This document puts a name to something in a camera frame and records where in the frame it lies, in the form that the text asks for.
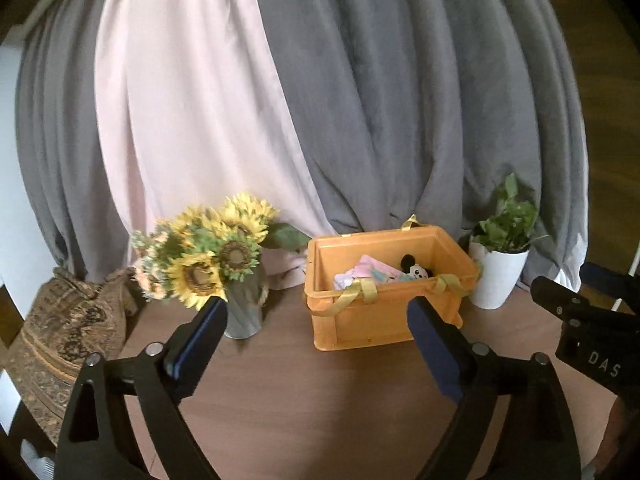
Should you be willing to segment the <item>orange plastic storage crate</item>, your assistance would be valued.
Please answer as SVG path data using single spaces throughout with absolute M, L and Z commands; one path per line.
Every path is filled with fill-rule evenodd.
M 352 270 L 363 255 L 396 269 L 404 255 L 413 255 L 434 276 L 390 284 L 356 278 L 336 290 L 334 276 Z M 424 296 L 445 322 L 460 327 L 462 298 L 477 279 L 476 264 L 439 226 L 315 238 L 308 245 L 304 287 L 314 346 L 337 351 L 408 341 L 407 304 L 414 297 Z

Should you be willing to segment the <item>white ribbed plant pot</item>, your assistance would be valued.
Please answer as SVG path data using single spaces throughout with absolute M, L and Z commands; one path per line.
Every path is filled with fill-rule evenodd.
M 480 270 L 470 296 L 472 304 L 483 310 L 500 308 L 520 279 L 528 250 L 511 254 L 488 250 L 482 244 L 471 242 L 469 256 Z

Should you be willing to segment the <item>pink fluffy cloth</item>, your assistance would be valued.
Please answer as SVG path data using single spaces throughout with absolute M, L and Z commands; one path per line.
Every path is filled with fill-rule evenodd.
M 349 270 L 345 273 L 339 273 L 334 276 L 333 285 L 336 290 L 344 290 L 356 280 L 354 277 L 354 271 Z

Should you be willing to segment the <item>Mickey Mouse plush toy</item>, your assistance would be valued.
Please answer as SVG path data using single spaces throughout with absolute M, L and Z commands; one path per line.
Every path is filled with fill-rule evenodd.
M 426 280 L 432 278 L 434 273 L 431 270 L 425 269 L 416 262 L 416 258 L 413 255 L 404 255 L 400 262 L 401 268 L 401 281 L 413 281 L 413 280 Z

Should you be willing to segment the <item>pale pink curtain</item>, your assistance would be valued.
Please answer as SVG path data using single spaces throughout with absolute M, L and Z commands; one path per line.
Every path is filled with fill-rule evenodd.
M 249 192 L 311 237 L 332 233 L 257 0 L 105 0 L 94 92 L 129 232 Z

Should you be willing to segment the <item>pink taxi cloth book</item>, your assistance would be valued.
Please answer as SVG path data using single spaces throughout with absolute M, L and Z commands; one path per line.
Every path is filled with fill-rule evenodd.
M 376 284 L 399 283 L 411 280 L 409 274 L 368 255 L 363 255 L 356 266 L 352 268 L 352 277 L 370 278 Z

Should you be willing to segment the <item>green potted plant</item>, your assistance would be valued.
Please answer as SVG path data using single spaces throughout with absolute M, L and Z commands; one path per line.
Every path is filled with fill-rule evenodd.
M 514 172 L 506 176 L 498 188 L 496 212 L 478 222 L 471 240 L 488 252 L 519 254 L 528 252 L 533 242 L 548 237 L 537 226 L 538 209 L 518 195 L 518 178 Z

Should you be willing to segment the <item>patterned brown cushion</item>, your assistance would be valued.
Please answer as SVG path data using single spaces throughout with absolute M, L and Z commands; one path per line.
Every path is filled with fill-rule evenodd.
M 6 370 L 22 401 L 52 443 L 58 442 L 70 395 L 85 360 L 119 356 L 127 318 L 137 310 L 131 272 L 120 269 L 89 283 L 56 268 L 41 285 L 9 348 Z

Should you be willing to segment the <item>grey ribbed vase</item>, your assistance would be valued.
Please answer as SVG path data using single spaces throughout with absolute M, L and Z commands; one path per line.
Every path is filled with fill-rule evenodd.
M 233 340 L 245 340 L 259 333 L 268 294 L 268 278 L 262 264 L 242 282 L 232 282 L 227 290 L 228 323 L 224 334 Z

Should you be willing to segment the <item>yellow sunflower bouquet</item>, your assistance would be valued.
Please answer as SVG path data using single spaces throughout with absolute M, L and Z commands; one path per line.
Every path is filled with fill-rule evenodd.
M 134 278 L 147 300 L 175 298 L 200 310 L 210 298 L 226 300 L 229 289 L 257 273 L 265 249 L 300 252 L 310 237 L 288 222 L 268 200 L 249 192 L 228 197 L 216 209 L 189 206 L 136 231 Z

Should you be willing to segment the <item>grey curtain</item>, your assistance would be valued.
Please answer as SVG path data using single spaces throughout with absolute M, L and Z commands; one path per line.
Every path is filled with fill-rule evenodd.
M 288 110 L 332 233 L 452 237 L 488 218 L 514 172 L 548 234 L 525 281 L 570 288 L 588 247 L 579 94 L 549 0 L 257 0 Z M 129 232 L 100 144 L 94 92 L 105 0 L 48 0 L 23 44 L 17 159 L 55 262 L 99 282 Z

